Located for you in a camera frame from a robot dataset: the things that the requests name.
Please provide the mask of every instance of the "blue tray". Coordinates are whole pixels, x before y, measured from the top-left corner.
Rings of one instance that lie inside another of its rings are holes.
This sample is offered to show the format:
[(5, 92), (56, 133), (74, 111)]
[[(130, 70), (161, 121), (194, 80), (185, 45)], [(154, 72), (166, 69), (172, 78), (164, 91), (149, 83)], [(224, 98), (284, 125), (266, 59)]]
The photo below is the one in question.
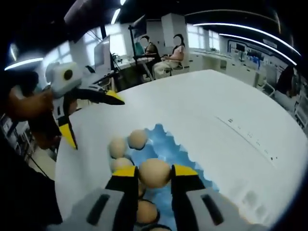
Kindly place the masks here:
[[(149, 158), (161, 159), (170, 166), (173, 164), (188, 166), (198, 173), (205, 187), (212, 187), (215, 191), (219, 191), (214, 182), (206, 180), (201, 166), (189, 159), (188, 152), (184, 147), (175, 144), (174, 137), (171, 133), (164, 131), (163, 125), (156, 124), (153, 130), (146, 128), (145, 132), (148, 135), (148, 141), (145, 147), (142, 150), (128, 148), (126, 153), (126, 156), (133, 161), (135, 166), (139, 167), (142, 162)], [(164, 188), (147, 189), (143, 198), (152, 201), (160, 211), (161, 217), (158, 224), (166, 225), (173, 231), (177, 230), (171, 207), (172, 195), (170, 183)]]

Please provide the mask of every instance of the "blue egg tray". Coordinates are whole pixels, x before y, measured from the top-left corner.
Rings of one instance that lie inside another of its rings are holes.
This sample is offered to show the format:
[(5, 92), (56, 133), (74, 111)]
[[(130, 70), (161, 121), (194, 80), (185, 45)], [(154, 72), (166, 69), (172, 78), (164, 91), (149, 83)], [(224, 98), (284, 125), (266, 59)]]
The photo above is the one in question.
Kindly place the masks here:
[[(181, 145), (175, 144), (171, 133), (165, 132), (163, 125), (156, 124), (153, 130), (144, 129), (148, 135), (148, 141), (142, 150), (128, 148), (126, 156), (130, 158), (135, 166), (138, 166), (150, 158), (158, 158), (170, 166), (173, 164), (188, 166), (194, 169), (205, 187), (212, 187), (219, 191), (217, 185), (204, 177), (201, 166), (189, 159), (188, 152)], [(158, 224), (166, 225), (176, 231), (176, 223), (172, 211), (172, 195), (170, 183), (160, 189), (146, 189), (143, 199), (152, 201), (160, 211)]]

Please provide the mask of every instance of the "ceiling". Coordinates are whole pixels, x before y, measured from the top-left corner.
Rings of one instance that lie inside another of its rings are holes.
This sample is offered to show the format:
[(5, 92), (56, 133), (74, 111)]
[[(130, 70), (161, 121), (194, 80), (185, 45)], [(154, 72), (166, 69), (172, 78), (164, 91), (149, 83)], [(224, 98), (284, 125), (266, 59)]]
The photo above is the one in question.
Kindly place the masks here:
[[(73, 31), (68, 31), (64, 23), (64, 16), (74, 2), (75, 0), (28, 0), (19, 3), (20, 5), (17, 8), (14, 8), (13, 2), (11, 2), (15, 20), (11, 19), (8, 24), (12, 24), (12, 33), (10, 35), (19, 49), (19, 54), (37, 52), (44, 56), (62, 42), (74, 39), (76, 35)], [(95, 13), (82, 15), (81, 22), (87, 22), (88, 26), (92, 28), (101, 25), (102, 21), (105, 24), (110, 23), (114, 11), (120, 7), (120, 0), (104, 0), (101, 4), (101, 9), (96, 7)], [(186, 21), (192, 24), (203, 22), (241, 24), (267, 31), (288, 43), (294, 40), (295, 47), (301, 53), (306, 54), (306, 41), (301, 36), (302, 30), (296, 28), (298, 27), (296, 20), (300, 17), (301, 7), (295, 4), (293, 4), (293, 7), (298, 8), (296, 12), (291, 11), (290, 8), (289, 10), (284, 9), (275, 0), (237, 0), (226, 2), (204, 0), (127, 0), (121, 7), (118, 21), (130, 23), (144, 14), (146, 14), (148, 19), (160, 19), (165, 14), (177, 13), (186, 15)], [(280, 19), (280, 30), (278, 29), (277, 18), (275, 17), (276, 12)], [(224, 33), (228, 30), (222, 27), (213, 29)], [(248, 32), (248, 34), (243, 33), (241, 33), (241, 36), (249, 36), (251, 39), (256, 36), (255, 33), (252, 34), (251, 32)]]

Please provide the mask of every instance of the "hand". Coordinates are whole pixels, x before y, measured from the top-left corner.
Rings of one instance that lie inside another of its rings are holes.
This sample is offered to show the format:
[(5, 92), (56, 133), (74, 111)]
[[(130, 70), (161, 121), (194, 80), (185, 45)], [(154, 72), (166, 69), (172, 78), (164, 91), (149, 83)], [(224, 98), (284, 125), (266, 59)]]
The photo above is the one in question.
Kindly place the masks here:
[(52, 111), (52, 100), (51, 90), (22, 99), (18, 103), (18, 116), (24, 119), (33, 119), (44, 112)]

